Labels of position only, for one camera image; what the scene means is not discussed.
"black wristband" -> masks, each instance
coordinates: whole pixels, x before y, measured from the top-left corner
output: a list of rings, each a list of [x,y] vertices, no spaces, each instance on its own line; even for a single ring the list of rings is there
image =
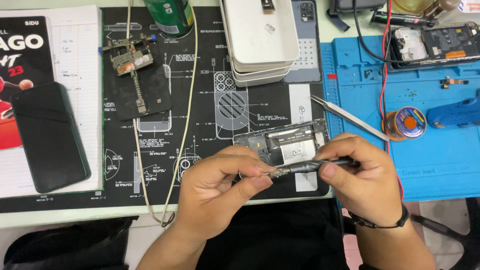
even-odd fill
[[[408,210],[407,208],[403,205],[402,203],[402,217],[400,218],[399,221],[397,221],[395,226],[392,227],[379,227],[377,224],[368,221],[362,217],[359,217],[355,215],[354,213],[348,211],[348,214],[352,217],[353,223],[358,224],[360,226],[368,227],[368,228],[373,228],[373,229],[393,229],[393,228],[398,228],[398,227],[403,227],[405,223],[408,220]]]

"solder spool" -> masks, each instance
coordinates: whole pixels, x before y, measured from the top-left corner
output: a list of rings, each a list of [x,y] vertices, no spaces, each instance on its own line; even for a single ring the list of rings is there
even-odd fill
[[[387,113],[388,136],[394,141],[416,139],[425,133],[427,121],[423,113],[414,107],[403,107]]]

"white desk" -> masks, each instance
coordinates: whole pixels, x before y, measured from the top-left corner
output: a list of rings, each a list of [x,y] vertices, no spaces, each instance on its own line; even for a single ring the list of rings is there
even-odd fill
[[[355,21],[353,15],[349,14],[343,16],[344,21],[351,27],[346,33],[342,32],[335,26],[326,15],[328,4],[330,0],[317,0],[318,21],[320,29],[320,42],[331,42],[336,37],[356,37],[357,31],[355,29]],[[118,7],[126,6],[127,0],[15,0],[3,3],[2,9],[43,9],[43,8],[60,8],[60,7],[74,7],[84,5],[97,5],[99,7]],[[218,6],[218,0],[190,0],[192,6]],[[144,6],[141,0],[134,0],[133,6]],[[384,28],[381,25],[369,25],[371,12],[362,12],[359,15],[360,28],[362,34],[381,35]],[[324,197],[332,197],[333,193],[330,191]],[[269,203],[278,201],[291,201],[298,199],[271,199],[261,200],[255,203]],[[154,213],[161,213],[163,205],[152,206]],[[169,205],[167,211],[176,211],[177,205]],[[33,225],[43,225],[49,223],[61,223],[72,221],[84,221],[93,219],[104,219],[121,216],[135,216],[148,214],[146,206],[129,206],[129,207],[109,207],[109,208],[90,208],[90,209],[67,209],[67,210],[49,210],[49,211],[33,211],[33,212],[19,212],[19,213],[5,213],[0,214],[0,229],[11,227],[23,227]]]

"hand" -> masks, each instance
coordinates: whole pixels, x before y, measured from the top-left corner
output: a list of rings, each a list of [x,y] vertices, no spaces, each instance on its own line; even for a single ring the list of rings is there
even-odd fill
[[[335,160],[350,156],[359,168],[323,164],[318,174],[335,188],[338,200],[349,211],[378,226],[395,226],[402,216],[402,205],[395,166],[385,151],[362,137],[342,133],[322,146],[314,160]]]
[[[219,235],[245,202],[272,185],[270,177],[262,174],[275,170],[243,146],[227,147],[196,162],[182,176],[177,220],[172,226],[200,242]],[[239,172],[246,177],[232,186]]]

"precision screwdriver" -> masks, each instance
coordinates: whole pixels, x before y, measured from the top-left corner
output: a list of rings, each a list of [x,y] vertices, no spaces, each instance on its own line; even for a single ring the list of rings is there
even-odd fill
[[[275,172],[268,172],[264,173],[264,175],[268,175],[270,177],[280,177],[283,175],[291,174],[291,173],[308,173],[308,172],[316,172],[320,168],[320,166],[324,163],[331,162],[336,165],[348,165],[350,167],[358,167],[360,163],[356,160],[351,158],[348,159],[339,159],[339,160],[310,160],[305,161],[302,163],[298,163],[295,165],[291,165],[288,167],[278,168]]]

